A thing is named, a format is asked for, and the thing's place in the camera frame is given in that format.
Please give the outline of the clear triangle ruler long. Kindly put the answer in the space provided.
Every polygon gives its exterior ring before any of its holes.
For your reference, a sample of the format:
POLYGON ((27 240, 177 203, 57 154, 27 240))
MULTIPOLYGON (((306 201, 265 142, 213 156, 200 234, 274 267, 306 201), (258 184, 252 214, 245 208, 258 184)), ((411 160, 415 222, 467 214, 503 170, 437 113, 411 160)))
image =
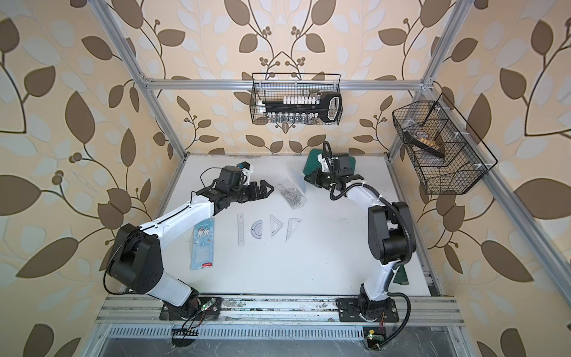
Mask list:
POLYGON ((302 219, 299 218, 290 218, 288 220, 288 227, 287 227, 287 232, 286 232, 286 242, 288 242, 292 236, 294 235, 294 233, 296 232, 297 229, 299 229, 299 227, 301 226, 301 224, 303 223, 302 219))

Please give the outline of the aluminium frame post back left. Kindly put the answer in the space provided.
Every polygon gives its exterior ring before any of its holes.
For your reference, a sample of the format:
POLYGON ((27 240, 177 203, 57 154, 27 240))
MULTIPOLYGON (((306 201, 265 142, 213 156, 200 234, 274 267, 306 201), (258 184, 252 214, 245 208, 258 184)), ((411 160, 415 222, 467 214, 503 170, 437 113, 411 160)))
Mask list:
POLYGON ((174 153, 184 161, 187 158, 186 150, 182 146, 178 135, 170 124, 170 121, 168 120, 165 111, 162 109, 158 98, 155 96, 155 93, 147 86, 147 78, 141 70, 141 67, 138 65, 137 59, 132 53, 126 38, 123 36, 117 23, 114 21, 108 4, 105 1, 98 0, 89 0, 88 4, 101 24, 101 27, 111 40, 114 48, 117 50, 117 54, 120 59, 122 59, 123 65, 126 67, 131 78, 134 80, 135 85, 141 92, 142 98, 144 98, 145 102, 150 107, 150 111, 153 113, 157 125, 163 130, 166 139, 168 139, 172 144, 174 153))

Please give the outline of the black socket bit holder set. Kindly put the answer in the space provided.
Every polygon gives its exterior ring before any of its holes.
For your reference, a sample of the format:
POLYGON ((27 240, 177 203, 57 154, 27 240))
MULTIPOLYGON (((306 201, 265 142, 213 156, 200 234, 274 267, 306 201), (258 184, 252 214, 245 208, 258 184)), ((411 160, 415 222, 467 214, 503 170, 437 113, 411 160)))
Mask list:
POLYGON ((276 123, 337 123, 342 116, 339 92, 316 92, 307 96, 285 96, 281 100, 259 101, 257 108, 276 123))

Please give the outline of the clear protractor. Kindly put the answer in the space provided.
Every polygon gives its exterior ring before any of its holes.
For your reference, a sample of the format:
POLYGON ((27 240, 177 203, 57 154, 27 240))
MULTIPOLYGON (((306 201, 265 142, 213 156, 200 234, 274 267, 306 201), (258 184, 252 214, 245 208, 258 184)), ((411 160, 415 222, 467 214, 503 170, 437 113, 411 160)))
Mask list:
POLYGON ((254 239, 262 239, 263 238, 263 220, 257 220, 252 224, 251 236, 254 239))

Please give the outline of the aluminium frame rail right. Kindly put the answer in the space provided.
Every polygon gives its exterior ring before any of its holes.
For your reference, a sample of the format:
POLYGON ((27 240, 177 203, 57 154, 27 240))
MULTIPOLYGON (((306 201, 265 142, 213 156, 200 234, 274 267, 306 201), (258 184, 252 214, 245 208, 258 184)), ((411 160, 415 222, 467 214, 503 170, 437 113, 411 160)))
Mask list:
MULTIPOLYGON (((497 169, 490 169, 483 176, 483 183, 491 192, 492 203, 498 203, 504 214, 516 228, 523 243, 534 255, 541 266, 540 272, 547 278, 550 286, 570 304, 570 265, 552 243, 547 232, 526 209, 510 186, 503 180, 497 169)), ((445 231, 451 235, 461 234, 474 242, 489 266, 498 275, 517 283, 531 283, 535 280, 526 266, 507 247, 495 240, 479 242, 469 233, 460 229, 463 222, 455 211, 463 211, 464 207, 453 205, 446 211, 443 224, 445 231)))

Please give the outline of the clear triangle ruler small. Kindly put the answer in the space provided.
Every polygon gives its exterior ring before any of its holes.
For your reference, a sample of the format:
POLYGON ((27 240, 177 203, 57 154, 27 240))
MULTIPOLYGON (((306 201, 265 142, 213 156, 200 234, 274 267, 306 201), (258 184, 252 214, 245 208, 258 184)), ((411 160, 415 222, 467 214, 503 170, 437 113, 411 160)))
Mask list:
POLYGON ((270 215, 270 223, 271 223, 271 237, 275 237, 283 228, 284 224, 274 215, 270 215))

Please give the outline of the dark tool in right basket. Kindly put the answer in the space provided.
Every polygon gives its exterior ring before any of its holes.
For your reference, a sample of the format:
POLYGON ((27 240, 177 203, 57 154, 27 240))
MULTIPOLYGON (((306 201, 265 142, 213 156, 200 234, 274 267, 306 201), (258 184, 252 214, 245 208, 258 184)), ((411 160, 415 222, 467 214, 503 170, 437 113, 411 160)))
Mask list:
POLYGON ((409 144, 419 148, 425 153, 428 153, 439 159, 444 159, 445 153, 435 141, 431 141, 426 138, 420 138, 419 136, 410 134, 409 132, 407 132, 407 136, 409 144))

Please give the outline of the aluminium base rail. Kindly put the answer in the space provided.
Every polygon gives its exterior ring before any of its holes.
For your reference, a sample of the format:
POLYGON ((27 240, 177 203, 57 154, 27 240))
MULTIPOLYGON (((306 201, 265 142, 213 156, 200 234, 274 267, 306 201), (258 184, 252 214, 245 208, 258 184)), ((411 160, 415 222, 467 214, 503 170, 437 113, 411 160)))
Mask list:
MULTIPOLYGON (((363 319, 358 307, 331 295, 220 295, 205 318, 218 324, 325 325, 378 324, 363 319)), ((413 296, 408 324, 412 327, 464 327, 465 321, 452 297, 413 296)), ((105 300, 98 324, 159 324, 183 321, 177 308, 146 295, 125 295, 105 300)))

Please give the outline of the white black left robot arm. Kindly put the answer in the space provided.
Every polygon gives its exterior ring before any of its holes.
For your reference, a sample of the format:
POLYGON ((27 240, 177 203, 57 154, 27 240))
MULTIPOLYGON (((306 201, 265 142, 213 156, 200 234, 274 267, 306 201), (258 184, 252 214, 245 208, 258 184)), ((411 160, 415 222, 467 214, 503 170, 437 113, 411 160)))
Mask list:
POLYGON ((232 203, 267 199, 274 186, 251 181, 251 165, 242 162, 220 169, 219 177, 191 193, 190 201, 140 226, 125 224, 118 232, 105 268, 130 292, 149 295, 182 307, 197 291, 165 272, 162 251, 195 225, 210 219, 232 203))

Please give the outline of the blue ruler set pouch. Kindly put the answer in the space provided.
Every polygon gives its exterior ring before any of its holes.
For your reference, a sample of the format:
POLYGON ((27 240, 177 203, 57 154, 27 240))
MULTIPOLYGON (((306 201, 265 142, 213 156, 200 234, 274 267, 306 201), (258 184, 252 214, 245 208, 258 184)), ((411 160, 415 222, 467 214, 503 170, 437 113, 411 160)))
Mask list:
POLYGON ((193 228, 190 240, 191 270, 209 268, 214 263, 214 218, 203 220, 193 228))

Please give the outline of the green plastic tool case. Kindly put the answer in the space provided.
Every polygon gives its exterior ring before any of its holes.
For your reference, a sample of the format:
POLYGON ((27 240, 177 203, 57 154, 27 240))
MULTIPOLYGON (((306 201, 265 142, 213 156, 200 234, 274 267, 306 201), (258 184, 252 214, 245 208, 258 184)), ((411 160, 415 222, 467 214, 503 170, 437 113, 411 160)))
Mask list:
MULTIPOLYGON (((323 150, 321 149, 313 149, 310 151, 308 159, 305 163, 303 168, 303 175, 307 176, 315 172, 317 169, 327 169, 326 164, 321 164, 319 161, 319 157, 322 155, 323 150)), ((349 154, 346 155, 346 162, 347 165, 350 167, 349 175, 354 174, 355 167, 356 167, 356 160, 354 157, 350 156, 349 154)))

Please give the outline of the aluminium frame post back right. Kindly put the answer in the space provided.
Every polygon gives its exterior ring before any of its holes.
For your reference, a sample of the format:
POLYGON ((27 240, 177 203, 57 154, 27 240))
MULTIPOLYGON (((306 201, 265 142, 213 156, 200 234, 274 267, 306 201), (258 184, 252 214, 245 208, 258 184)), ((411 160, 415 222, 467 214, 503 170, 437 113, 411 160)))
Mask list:
POLYGON ((423 100, 427 94, 434 88, 434 82, 437 79, 442 64, 456 36, 459 34, 460 29, 464 25, 468 14, 471 10, 473 1, 456 1, 454 10, 451 17, 437 43, 434 51, 432 52, 431 59, 420 81, 410 80, 391 80, 387 81, 388 87, 396 91, 412 91, 412 102, 423 100))

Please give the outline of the clear straight ruler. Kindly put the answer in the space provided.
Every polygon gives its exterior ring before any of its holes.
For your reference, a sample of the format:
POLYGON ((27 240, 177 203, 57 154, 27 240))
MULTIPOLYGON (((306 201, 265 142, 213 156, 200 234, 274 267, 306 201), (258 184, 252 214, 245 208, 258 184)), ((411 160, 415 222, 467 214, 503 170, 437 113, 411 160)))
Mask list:
POLYGON ((237 234, 238 234, 238 246, 242 247, 245 245, 244 216, 243 216, 243 214, 237 214, 237 234))

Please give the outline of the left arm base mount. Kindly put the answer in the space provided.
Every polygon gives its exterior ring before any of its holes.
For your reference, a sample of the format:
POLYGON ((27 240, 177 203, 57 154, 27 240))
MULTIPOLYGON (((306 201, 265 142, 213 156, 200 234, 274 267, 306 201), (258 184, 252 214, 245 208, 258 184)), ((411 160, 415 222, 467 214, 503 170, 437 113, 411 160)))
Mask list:
POLYGON ((193 292, 182 306, 164 302, 159 319, 161 321, 216 320, 222 311, 223 298, 202 296, 193 292))

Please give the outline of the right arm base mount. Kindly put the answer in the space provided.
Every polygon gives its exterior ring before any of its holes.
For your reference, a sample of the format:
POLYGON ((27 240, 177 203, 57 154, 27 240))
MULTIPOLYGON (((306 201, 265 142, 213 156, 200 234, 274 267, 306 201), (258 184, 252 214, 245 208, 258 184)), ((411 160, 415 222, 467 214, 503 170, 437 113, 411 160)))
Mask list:
POLYGON ((399 322, 395 300, 387 298, 371 301, 359 296, 356 298, 338 298, 335 300, 341 322, 399 322))

